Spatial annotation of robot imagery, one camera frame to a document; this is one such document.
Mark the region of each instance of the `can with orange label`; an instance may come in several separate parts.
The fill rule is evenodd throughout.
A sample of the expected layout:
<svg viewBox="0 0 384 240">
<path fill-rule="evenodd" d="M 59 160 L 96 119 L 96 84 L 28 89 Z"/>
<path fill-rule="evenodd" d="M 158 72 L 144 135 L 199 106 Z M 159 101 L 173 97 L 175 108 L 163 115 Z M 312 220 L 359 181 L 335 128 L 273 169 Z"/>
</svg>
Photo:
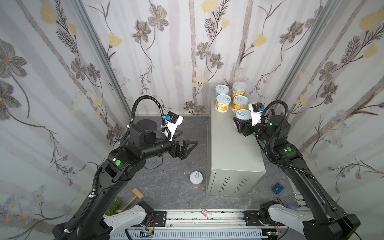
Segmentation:
<svg viewBox="0 0 384 240">
<path fill-rule="evenodd" d="M 243 82 L 235 82 L 232 85 L 231 99 L 233 100 L 233 98 L 235 96 L 237 96 L 237 95 L 244 96 L 246 89 L 247 89 L 247 85 L 245 83 L 243 83 Z"/>
<path fill-rule="evenodd" d="M 246 96 L 237 95 L 233 98 L 232 111 L 235 113 L 240 109 L 247 109 L 249 100 Z"/>
<path fill-rule="evenodd" d="M 231 102 L 231 97 L 226 94 L 219 94 L 216 97 L 215 109 L 218 112 L 225 113 L 228 111 L 229 103 Z"/>
</svg>

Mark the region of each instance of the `can label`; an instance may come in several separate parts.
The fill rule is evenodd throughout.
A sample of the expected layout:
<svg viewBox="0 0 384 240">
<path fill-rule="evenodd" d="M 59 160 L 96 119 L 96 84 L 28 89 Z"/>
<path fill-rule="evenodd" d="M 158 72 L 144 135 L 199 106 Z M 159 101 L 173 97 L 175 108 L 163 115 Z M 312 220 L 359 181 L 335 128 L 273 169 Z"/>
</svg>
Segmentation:
<svg viewBox="0 0 384 240">
<path fill-rule="evenodd" d="M 235 112 L 239 111 L 240 109 L 247 109 L 247 106 L 248 106 L 248 104 L 246 104 L 246 105 L 239 105 L 239 104 L 233 102 L 232 111 L 235 113 Z"/>
<path fill-rule="evenodd" d="M 219 103 L 219 102 L 216 100 L 215 109 L 216 109 L 218 112 L 225 113 L 226 111 L 228 111 L 228 107 L 229 107 L 229 103 L 222 104 L 222 103 Z"/>
<path fill-rule="evenodd" d="M 244 96 L 245 95 L 245 91 L 237 91 L 236 89 L 233 89 L 232 88 L 232 92 L 231 92 L 231 98 L 233 100 L 234 97 L 236 97 L 237 95 L 242 95 Z"/>
</svg>

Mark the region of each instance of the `tin can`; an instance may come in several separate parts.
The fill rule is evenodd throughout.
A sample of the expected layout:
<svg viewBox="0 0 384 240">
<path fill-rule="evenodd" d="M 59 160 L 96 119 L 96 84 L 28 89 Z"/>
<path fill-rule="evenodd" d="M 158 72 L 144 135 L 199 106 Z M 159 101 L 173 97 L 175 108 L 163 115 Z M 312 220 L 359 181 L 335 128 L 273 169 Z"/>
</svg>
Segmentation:
<svg viewBox="0 0 384 240">
<path fill-rule="evenodd" d="M 226 94 L 219 94 L 216 97 L 215 109 L 218 112 L 225 113 L 228 111 L 229 103 L 231 102 L 231 97 Z"/>
<path fill-rule="evenodd" d="M 246 89 L 247 89 L 247 85 L 245 83 L 243 83 L 243 82 L 235 82 L 232 85 L 231 99 L 233 100 L 233 98 L 235 96 L 237 96 L 237 95 L 244 96 Z"/>
<path fill-rule="evenodd" d="M 235 113 L 240 109 L 247 109 L 248 98 L 246 96 L 237 95 L 233 99 L 232 111 Z"/>
<path fill-rule="evenodd" d="M 228 94 L 228 92 L 229 92 L 229 87 L 228 86 L 223 85 L 223 84 L 217 85 L 215 87 L 215 100 L 216 100 L 217 95 Z"/>
<path fill-rule="evenodd" d="M 236 112 L 236 117 L 244 121 L 250 120 L 252 118 L 251 111 L 246 109 L 240 109 L 239 111 Z"/>
</svg>

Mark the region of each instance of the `dark blue cube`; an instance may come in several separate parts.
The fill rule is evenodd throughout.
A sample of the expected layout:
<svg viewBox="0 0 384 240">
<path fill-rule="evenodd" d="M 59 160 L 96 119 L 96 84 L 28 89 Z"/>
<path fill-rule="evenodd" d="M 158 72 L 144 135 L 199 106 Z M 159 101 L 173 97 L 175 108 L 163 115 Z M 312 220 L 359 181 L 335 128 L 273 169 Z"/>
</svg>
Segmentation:
<svg viewBox="0 0 384 240">
<path fill-rule="evenodd" d="M 284 187 L 280 183 L 276 183 L 276 185 L 272 187 L 272 191 L 275 194 L 279 194 L 283 189 Z"/>
</svg>

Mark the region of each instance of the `wallpaper panel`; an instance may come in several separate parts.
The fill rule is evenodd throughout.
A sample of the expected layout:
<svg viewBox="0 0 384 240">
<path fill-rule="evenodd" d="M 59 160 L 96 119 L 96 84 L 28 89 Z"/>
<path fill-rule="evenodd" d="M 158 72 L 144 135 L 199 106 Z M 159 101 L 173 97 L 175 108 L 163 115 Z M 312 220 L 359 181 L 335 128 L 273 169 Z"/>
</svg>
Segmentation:
<svg viewBox="0 0 384 240">
<path fill-rule="evenodd" d="M 218 84 L 272 101 L 326 1 L 83 0 L 130 105 L 208 114 Z M 143 103 L 139 114 L 157 114 Z"/>
<path fill-rule="evenodd" d="M 288 140 L 331 197 L 359 217 L 363 239 L 384 234 L 383 7 L 341 1 L 283 98 Z"/>
<path fill-rule="evenodd" d="M 53 239 L 127 117 L 69 1 L 0 3 L 0 235 Z"/>
</svg>

